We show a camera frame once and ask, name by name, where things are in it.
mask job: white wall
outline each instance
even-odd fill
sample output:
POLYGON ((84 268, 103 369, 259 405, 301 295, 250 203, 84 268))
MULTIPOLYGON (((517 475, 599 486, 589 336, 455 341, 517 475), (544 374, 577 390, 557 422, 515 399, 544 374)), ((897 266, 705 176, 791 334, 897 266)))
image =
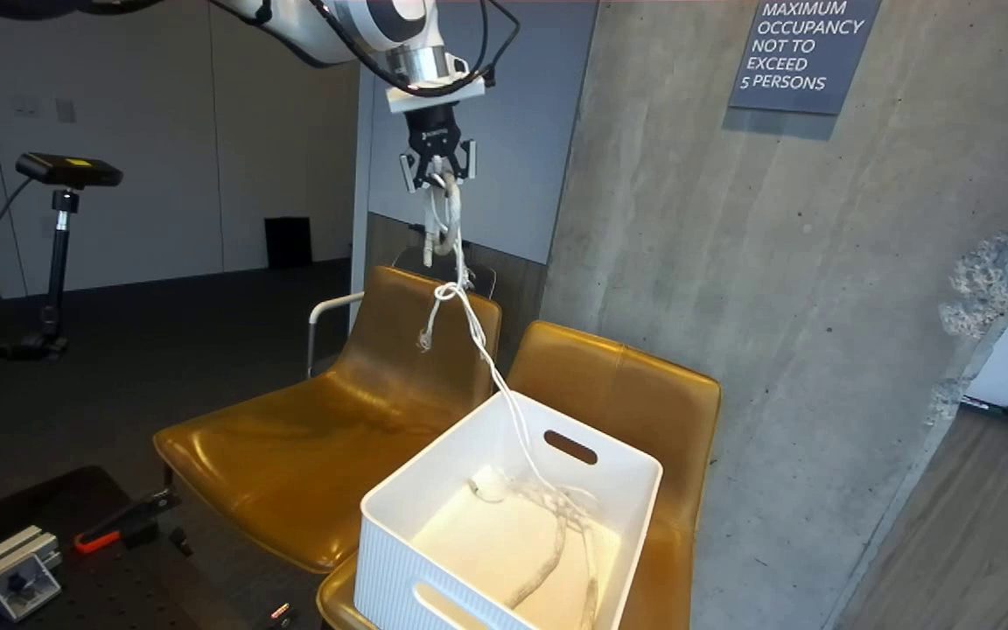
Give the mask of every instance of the white wall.
MULTIPOLYGON (((314 76, 210 3, 125 17, 0 22, 0 177, 24 149, 95 154, 125 170, 84 190, 67 286, 263 266, 263 218, 306 215, 314 258, 347 241, 354 86, 314 76)), ((20 285, 46 292, 46 184, 17 199, 20 285)))
MULTIPOLYGON (((481 176, 466 181, 466 239, 547 264, 560 206, 567 149, 580 97, 594 3, 508 3, 521 36, 498 66, 486 97, 455 107, 463 136, 481 143, 481 176)), ((446 38, 466 61, 481 45, 477 3, 446 7, 446 38)), ((403 181, 407 121, 389 113, 384 86, 360 86, 357 219, 384 215, 424 225, 424 196, 403 181)))
POLYGON ((214 9, 224 268, 267 264, 263 218, 309 218, 314 258, 350 254, 357 70, 314 70, 214 9))

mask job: floor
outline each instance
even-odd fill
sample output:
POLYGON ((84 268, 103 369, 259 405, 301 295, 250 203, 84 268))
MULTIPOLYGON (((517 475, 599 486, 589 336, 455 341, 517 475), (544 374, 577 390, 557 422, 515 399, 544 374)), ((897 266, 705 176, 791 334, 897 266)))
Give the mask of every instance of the floor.
POLYGON ((1008 420, 963 409, 844 630, 1008 630, 1008 420))
MULTIPOLYGON (((172 279, 67 297, 69 352, 0 362, 0 497, 77 465, 108 468, 130 493, 161 486, 151 433, 164 422, 291 384, 306 370, 306 311, 336 295, 336 268, 274 268, 172 279)), ((33 334, 34 302, 0 304, 0 343, 33 334)), ((334 356, 342 321, 323 334, 334 356)), ((314 579, 241 542, 186 500, 193 565, 253 625, 294 602, 314 625, 314 579)))

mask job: wooden chair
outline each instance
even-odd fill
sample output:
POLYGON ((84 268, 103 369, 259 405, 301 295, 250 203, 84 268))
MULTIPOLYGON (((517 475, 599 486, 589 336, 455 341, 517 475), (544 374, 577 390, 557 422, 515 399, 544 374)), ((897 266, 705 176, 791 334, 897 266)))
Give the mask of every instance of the wooden chair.
MULTIPOLYGON (((377 266, 334 369, 158 430, 158 454, 257 547, 328 573, 357 548, 360 497, 490 395, 459 304, 442 304, 435 343, 421 348, 435 286, 377 266)), ((494 351, 500 309, 472 309, 494 351)))
MULTIPOLYGON (((528 327, 508 381, 664 465, 624 630, 685 630, 721 384, 626 343, 553 321, 528 327)), ((319 610, 340 630, 371 625, 354 610, 354 570, 357 556, 347 556, 319 589, 319 610)))

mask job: bin handle hole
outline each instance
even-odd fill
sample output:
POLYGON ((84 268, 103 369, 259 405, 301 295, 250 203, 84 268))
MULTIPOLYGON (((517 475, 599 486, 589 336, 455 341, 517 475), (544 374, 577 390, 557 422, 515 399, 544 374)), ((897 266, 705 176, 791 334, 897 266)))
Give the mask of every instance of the bin handle hole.
POLYGON ((577 442, 571 442, 571 439, 560 433, 560 430, 544 430, 544 442, 553 446, 557 453, 563 453, 563 454, 584 463, 584 465, 594 465, 594 463, 599 463, 599 453, 594 453, 594 448, 577 446, 577 442))
POLYGON ((455 598, 448 598, 446 593, 438 593, 435 586, 421 582, 413 586, 413 598, 430 610, 438 619, 446 619, 448 625, 463 625, 463 630, 486 630, 484 619, 477 619, 470 610, 463 610, 455 598))

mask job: chair seat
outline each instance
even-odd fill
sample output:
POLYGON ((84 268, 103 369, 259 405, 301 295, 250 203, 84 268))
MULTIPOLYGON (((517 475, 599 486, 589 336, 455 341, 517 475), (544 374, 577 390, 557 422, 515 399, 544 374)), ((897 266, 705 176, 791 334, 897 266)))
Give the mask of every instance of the chair seat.
POLYGON ((155 448, 263 548, 327 573, 357 547, 360 497, 463 414, 410 393, 376 399, 327 370, 158 430, 155 448))

